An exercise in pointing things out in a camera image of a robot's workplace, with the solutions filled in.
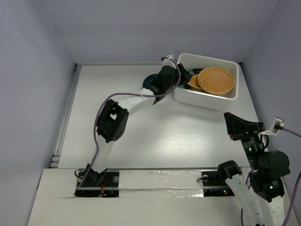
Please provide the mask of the rectangular woven bamboo tray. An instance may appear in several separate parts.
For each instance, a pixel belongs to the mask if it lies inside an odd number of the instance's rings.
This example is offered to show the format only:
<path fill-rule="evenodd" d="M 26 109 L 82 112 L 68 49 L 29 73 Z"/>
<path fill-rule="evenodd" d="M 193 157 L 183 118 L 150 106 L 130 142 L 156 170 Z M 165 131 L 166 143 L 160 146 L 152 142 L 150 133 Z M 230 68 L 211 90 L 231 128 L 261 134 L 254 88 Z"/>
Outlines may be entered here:
<path fill-rule="evenodd" d="M 193 90 L 203 90 L 203 88 L 200 86 L 198 82 L 198 74 L 195 74 L 192 76 L 190 81 L 188 82 L 188 85 L 193 89 Z"/>

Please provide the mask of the beige plate with dark rim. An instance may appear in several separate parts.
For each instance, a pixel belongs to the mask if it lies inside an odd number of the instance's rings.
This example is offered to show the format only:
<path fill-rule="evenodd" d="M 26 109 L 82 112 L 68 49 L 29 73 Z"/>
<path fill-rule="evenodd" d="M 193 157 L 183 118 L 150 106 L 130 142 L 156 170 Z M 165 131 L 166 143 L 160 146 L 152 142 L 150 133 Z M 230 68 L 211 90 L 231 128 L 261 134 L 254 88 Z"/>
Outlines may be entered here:
<path fill-rule="evenodd" d="M 189 71 L 189 73 L 190 73 L 191 75 L 195 75 L 195 74 L 199 74 L 202 70 L 203 70 L 203 68 L 195 68 L 195 69 L 191 69 L 191 70 Z"/>

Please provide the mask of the round woven bamboo basket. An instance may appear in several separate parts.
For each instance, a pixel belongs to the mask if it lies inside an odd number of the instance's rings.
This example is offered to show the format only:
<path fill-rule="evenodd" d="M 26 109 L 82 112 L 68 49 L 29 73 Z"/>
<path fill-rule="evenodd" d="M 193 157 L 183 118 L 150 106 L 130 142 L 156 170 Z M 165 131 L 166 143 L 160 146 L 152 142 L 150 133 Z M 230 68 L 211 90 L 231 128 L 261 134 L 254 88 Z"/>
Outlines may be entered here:
<path fill-rule="evenodd" d="M 198 75 L 200 87 L 207 93 L 221 95 L 230 92 L 234 87 L 234 77 L 221 67 L 208 67 Z"/>

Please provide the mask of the dark blue ceramic dish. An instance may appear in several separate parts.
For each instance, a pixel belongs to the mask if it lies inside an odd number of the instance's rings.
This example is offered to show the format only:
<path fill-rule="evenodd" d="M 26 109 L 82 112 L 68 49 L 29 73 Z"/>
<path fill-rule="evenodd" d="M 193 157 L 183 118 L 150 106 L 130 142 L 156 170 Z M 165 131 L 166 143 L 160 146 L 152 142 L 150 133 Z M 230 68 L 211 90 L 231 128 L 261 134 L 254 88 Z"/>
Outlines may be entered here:
<path fill-rule="evenodd" d="M 158 74 L 151 74 L 147 76 L 143 81 L 143 88 L 147 88 L 153 80 L 157 79 L 157 77 Z"/>

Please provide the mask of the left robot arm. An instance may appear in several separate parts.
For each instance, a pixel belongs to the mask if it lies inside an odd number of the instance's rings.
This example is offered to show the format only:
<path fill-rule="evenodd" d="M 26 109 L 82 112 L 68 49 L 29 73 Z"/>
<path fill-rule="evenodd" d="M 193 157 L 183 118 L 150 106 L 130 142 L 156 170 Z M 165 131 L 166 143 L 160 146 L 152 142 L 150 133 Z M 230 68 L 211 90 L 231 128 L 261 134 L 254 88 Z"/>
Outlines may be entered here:
<path fill-rule="evenodd" d="M 86 169 L 77 175 L 80 185 L 90 182 L 99 186 L 103 183 L 112 146 L 124 134 L 129 116 L 156 104 L 191 78 L 192 74 L 182 64 L 165 65 L 156 76 L 146 78 L 147 84 L 139 93 L 125 93 L 127 98 L 120 101 L 114 101 L 111 96 L 106 98 L 94 122 L 95 155 Z"/>

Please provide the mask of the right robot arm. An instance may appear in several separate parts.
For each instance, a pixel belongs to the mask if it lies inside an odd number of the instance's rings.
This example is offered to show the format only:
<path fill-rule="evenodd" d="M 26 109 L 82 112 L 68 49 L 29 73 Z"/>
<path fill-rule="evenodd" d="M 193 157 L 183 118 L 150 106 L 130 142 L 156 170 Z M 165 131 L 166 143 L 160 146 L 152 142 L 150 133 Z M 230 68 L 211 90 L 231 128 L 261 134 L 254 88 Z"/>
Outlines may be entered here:
<path fill-rule="evenodd" d="M 278 135 L 284 119 L 275 118 L 270 129 L 265 129 L 263 122 L 247 121 L 229 112 L 224 119 L 230 139 L 239 140 L 247 156 L 252 190 L 244 184 L 242 170 L 233 160 L 218 165 L 217 181 L 233 191 L 251 225 L 286 225 L 289 213 L 284 210 L 282 177 L 290 174 L 290 161 L 284 152 L 266 151 L 268 143 L 262 141 L 262 137 Z"/>

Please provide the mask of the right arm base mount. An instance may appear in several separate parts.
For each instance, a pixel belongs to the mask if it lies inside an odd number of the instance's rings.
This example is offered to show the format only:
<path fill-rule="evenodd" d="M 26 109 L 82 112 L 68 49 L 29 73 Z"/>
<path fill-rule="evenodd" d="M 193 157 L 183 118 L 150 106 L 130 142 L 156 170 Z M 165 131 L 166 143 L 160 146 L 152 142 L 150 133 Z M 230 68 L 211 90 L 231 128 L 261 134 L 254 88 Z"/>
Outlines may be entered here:
<path fill-rule="evenodd" d="M 234 175 L 242 175 L 242 170 L 235 161 L 230 160 L 219 164 L 216 171 L 203 171 L 197 182 L 205 187 L 205 197 L 235 196 L 225 181 L 232 179 Z"/>

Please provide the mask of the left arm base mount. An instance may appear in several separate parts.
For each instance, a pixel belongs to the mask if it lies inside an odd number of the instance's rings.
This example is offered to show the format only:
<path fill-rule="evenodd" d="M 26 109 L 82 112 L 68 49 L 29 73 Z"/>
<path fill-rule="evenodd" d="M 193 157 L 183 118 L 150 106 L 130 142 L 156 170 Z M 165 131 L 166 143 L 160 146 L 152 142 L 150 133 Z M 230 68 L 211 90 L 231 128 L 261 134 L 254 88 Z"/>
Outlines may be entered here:
<path fill-rule="evenodd" d="M 107 171 L 99 185 L 97 185 L 90 176 L 87 176 L 80 188 L 77 187 L 80 185 L 85 172 L 77 170 L 75 171 L 75 175 L 78 179 L 74 194 L 76 197 L 119 197 L 119 171 Z"/>

